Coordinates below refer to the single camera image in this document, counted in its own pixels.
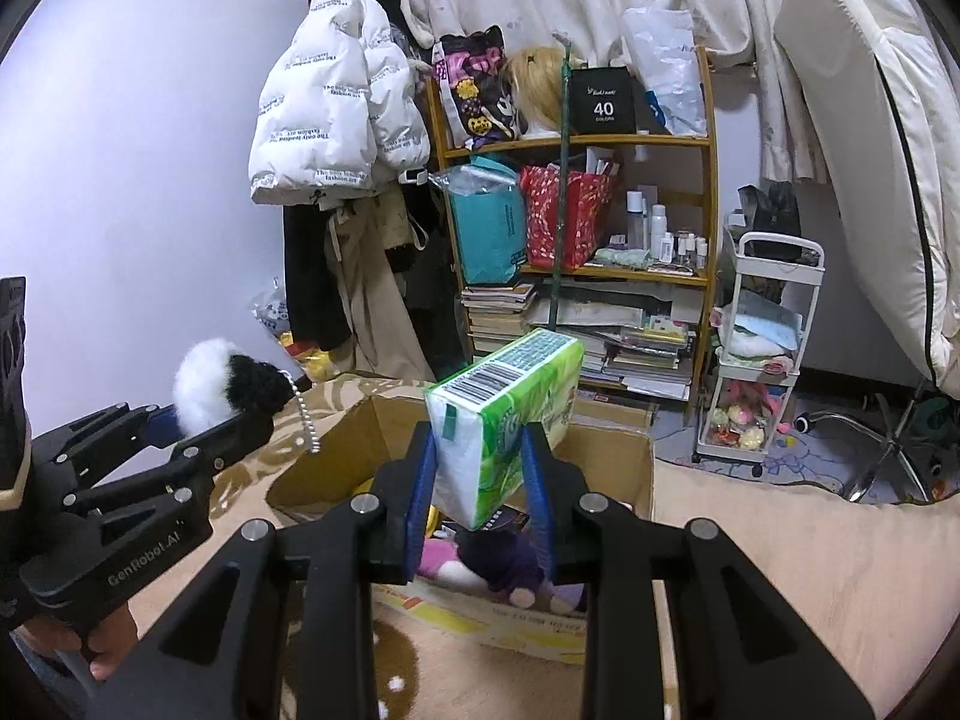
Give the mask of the person's left hand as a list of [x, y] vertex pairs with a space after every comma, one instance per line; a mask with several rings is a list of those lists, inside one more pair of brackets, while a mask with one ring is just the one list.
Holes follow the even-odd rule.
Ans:
[[33, 652], [47, 658], [86, 647], [91, 652], [89, 672], [98, 681], [110, 678], [139, 643], [137, 622], [127, 605], [119, 606], [87, 634], [78, 635], [52, 617], [36, 616], [21, 624], [16, 635]]

